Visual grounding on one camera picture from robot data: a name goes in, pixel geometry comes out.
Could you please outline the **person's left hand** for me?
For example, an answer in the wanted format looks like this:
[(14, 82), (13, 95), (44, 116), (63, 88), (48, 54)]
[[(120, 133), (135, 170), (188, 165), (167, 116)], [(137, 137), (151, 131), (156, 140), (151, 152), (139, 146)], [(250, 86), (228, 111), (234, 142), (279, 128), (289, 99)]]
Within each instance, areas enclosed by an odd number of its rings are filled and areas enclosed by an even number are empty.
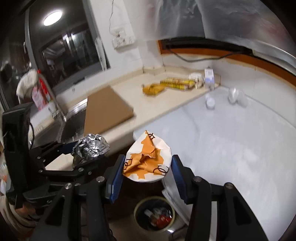
[(29, 238), (36, 228), (37, 222), (31, 218), (34, 212), (35, 209), (30, 205), (16, 209), (6, 196), (1, 196), (1, 217), (20, 240)]

